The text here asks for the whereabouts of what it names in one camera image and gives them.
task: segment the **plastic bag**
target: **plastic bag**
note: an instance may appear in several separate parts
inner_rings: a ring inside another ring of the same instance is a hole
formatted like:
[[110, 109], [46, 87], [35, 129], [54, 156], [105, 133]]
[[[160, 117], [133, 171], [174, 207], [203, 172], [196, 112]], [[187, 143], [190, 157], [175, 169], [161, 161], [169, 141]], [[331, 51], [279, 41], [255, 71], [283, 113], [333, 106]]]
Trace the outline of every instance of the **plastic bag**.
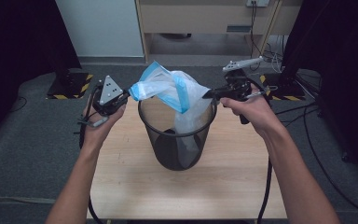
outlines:
[[183, 114], [208, 90], [188, 74], [169, 71], [153, 62], [145, 69], [139, 82], [132, 85], [130, 95], [136, 101], [156, 95], [164, 104]]
[[[169, 71], [153, 62], [145, 69], [139, 82], [130, 88], [130, 95], [136, 101], [156, 95], [164, 104], [176, 110], [172, 129], [176, 133], [191, 133], [203, 125], [200, 116], [212, 101], [202, 99], [208, 90], [185, 72]], [[186, 168], [200, 149], [194, 135], [176, 139], [179, 162]]]

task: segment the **black wastebasket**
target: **black wastebasket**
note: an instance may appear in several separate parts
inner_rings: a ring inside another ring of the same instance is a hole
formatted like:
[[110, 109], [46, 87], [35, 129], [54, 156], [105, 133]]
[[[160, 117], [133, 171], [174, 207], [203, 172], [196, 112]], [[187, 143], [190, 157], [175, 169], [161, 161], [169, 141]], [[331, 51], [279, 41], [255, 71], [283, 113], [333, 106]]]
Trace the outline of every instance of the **black wastebasket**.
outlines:
[[199, 128], [191, 133], [175, 132], [176, 111], [158, 97], [140, 101], [138, 111], [159, 163], [170, 170], [184, 171], [200, 159], [209, 127], [216, 116], [217, 103], [212, 99], [197, 120]]

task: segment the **hand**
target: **hand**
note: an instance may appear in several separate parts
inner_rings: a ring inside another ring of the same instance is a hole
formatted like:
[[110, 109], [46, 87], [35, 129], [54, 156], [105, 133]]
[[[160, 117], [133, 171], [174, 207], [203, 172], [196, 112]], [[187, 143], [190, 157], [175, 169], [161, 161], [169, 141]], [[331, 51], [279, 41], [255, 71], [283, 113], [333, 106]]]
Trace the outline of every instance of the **hand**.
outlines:
[[[252, 84], [252, 92], [256, 91], [258, 91], [258, 88]], [[245, 102], [230, 98], [221, 98], [220, 102], [223, 106], [231, 108], [235, 115], [244, 115], [260, 135], [273, 126], [282, 125], [261, 95], [252, 97]]]
[[[124, 111], [126, 109], [126, 105], [122, 105], [115, 114], [109, 116], [109, 119], [103, 123], [102, 125], [92, 128], [90, 126], [86, 127], [85, 136], [84, 136], [84, 146], [89, 147], [101, 147], [103, 145], [103, 141], [106, 139], [107, 135], [109, 134], [110, 130], [112, 129], [113, 125], [121, 119], [124, 115]], [[87, 107], [83, 110], [83, 117], [87, 113]], [[94, 123], [103, 117], [98, 114], [93, 107], [89, 110], [89, 114], [92, 115], [89, 118], [89, 121]]]

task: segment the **black stand base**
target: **black stand base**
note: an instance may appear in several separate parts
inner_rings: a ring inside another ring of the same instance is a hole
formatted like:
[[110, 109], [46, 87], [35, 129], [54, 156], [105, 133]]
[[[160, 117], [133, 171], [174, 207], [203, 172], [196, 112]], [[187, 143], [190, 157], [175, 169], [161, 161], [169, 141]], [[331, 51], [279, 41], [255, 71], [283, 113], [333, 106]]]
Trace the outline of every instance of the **black stand base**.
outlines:
[[48, 99], [76, 99], [83, 97], [92, 75], [88, 73], [68, 73], [65, 77], [56, 76], [48, 90]]
[[279, 73], [265, 74], [261, 81], [264, 87], [278, 88], [268, 93], [270, 100], [305, 100], [305, 93], [301, 87], [294, 80], [282, 83]]

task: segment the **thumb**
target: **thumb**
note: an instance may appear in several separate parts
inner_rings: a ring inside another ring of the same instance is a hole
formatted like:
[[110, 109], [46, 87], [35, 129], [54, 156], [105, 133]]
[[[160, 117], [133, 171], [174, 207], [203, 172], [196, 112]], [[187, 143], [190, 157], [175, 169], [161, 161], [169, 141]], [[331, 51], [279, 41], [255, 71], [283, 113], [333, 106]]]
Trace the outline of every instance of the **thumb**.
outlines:
[[226, 98], [226, 97], [221, 98], [220, 103], [222, 103], [223, 106], [231, 108], [236, 111], [242, 111], [242, 108], [243, 108], [242, 102], [239, 102], [239, 101], [236, 101], [236, 100], [233, 100], [230, 98]]

